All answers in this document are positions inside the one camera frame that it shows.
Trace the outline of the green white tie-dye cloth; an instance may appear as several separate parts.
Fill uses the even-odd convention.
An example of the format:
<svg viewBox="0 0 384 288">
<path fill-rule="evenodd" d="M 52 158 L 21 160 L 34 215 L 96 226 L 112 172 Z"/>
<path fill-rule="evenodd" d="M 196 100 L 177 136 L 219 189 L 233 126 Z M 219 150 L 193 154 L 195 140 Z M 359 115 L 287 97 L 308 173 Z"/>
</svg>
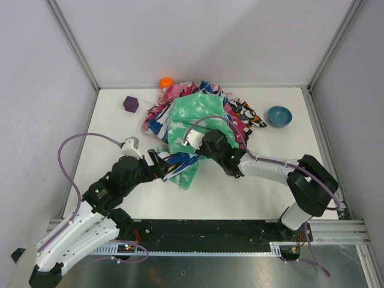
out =
<svg viewBox="0 0 384 288">
<path fill-rule="evenodd" d="M 172 102 L 170 124 L 167 132 L 169 152 L 171 154 L 177 152 L 192 154 L 194 152 L 192 147 L 182 145 L 187 130 L 196 121 L 207 116 L 220 116 L 228 119 L 229 113 L 224 109 L 224 105 L 227 103 L 228 98 L 226 95 L 205 94 L 202 92 L 175 99 Z M 224 120 L 210 118 L 200 122 L 194 129 L 203 134 L 211 130 L 220 130 L 226 135 L 233 148 L 239 146 L 232 128 Z"/>
</svg>

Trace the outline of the blue white patterned cloth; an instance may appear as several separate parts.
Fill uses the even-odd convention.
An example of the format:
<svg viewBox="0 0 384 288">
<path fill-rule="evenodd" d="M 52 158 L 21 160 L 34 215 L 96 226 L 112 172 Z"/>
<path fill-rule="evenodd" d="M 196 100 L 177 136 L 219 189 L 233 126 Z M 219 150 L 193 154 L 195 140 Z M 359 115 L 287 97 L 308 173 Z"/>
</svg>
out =
<svg viewBox="0 0 384 288">
<path fill-rule="evenodd" d="M 161 90 L 154 106 L 147 112 L 143 123 L 143 130 L 146 133 L 157 136 L 164 143 L 168 143 L 167 131 L 170 122 L 169 116 L 172 111 L 172 102 L 177 98 L 194 93 L 218 96 L 222 99 L 223 106 L 229 102 L 227 95 L 219 85 L 214 85 L 204 80 L 199 84 L 196 82 L 176 83 Z"/>
</svg>

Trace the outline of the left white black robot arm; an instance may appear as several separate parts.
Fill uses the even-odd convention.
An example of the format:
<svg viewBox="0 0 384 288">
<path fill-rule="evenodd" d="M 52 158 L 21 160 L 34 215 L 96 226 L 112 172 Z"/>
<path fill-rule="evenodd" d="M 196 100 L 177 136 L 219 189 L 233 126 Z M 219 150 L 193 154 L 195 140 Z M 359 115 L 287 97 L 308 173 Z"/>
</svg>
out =
<svg viewBox="0 0 384 288">
<path fill-rule="evenodd" d="M 149 150 L 149 165 L 137 149 L 130 149 L 80 197 L 75 210 L 49 234 L 28 249 L 11 255 L 16 267 L 9 287 L 56 287 L 62 277 L 99 246 L 127 241 L 133 219 L 119 207 L 139 184 L 163 179 L 169 163 Z"/>
</svg>

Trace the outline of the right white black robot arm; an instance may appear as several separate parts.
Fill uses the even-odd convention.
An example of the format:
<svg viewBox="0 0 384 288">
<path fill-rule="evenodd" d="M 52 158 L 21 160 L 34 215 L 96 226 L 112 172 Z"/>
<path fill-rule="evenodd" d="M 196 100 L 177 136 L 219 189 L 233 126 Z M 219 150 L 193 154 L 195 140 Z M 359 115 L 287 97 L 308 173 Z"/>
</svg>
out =
<svg viewBox="0 0 384 288">
<path fill-rule="evenodd" d="M 286 241 L 296 236 L 306 221 L 321 217 L 330 201 L 336 200 L 339 183 L 311 155 L 298 160 L 261 157 L 247 148 L 232 147 L 218 130 L 202 136 L 197 153 L 214 160 L 229 176 L 260 177 L 286 185 L 295 200 L 277 221 L 278 233 Z"/>
</svg>

